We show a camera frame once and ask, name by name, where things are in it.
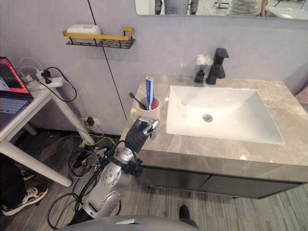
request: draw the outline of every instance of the bathroom sink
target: bathroom sink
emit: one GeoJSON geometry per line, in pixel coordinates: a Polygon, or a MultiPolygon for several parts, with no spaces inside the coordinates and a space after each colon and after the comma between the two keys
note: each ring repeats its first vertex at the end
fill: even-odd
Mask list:
{"type": "Polygon", "coordinates": [[[170,86],[167,133],[283,144],[256,90],[170,86]]]}

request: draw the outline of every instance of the mirror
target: mirror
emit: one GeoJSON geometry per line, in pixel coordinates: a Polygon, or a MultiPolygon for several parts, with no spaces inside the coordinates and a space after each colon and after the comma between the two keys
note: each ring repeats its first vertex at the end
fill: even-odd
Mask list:
{"type": "Polygon", "coordinates": [[[135,0],[139,15],[262,16],[308,20],[307,0],[135,0]]]}

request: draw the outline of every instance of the cabinet drawer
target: cabinet drawer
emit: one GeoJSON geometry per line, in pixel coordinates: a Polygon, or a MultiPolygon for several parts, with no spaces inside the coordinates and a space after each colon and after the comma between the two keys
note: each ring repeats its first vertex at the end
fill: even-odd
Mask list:
{"type": "Polygon", "coordinates": [[[198,190],[239,197],[261,198],[298,186],[300,183],[211,176],[198,190]]]}
{"type": "Polygon", "coordinates": [[[178,170],[145,168],[139,183],[151,186],[197,190],[210,175],[178,170]]]}

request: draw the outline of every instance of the black pants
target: black pants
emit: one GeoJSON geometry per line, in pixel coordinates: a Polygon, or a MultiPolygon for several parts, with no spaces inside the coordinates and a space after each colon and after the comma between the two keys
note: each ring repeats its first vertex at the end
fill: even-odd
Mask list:
{"type": "Polygon", "coordinates": [[[19,205],[26,195],[24,178],[12,160],[1,154],[1,204],[19,205]]]}

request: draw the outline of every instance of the small white flower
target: small white flower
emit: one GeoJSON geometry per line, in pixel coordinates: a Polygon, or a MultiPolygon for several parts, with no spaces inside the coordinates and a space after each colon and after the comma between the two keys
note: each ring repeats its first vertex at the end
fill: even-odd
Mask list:
{"type": "Polygon", "coordinates": [[[213,59],[207,55],[207,56],[204,56],[202,54],[199,54],[197,55],[197,65],[208,65],[208,66],[211,66],[213,65],[213,59]]]}

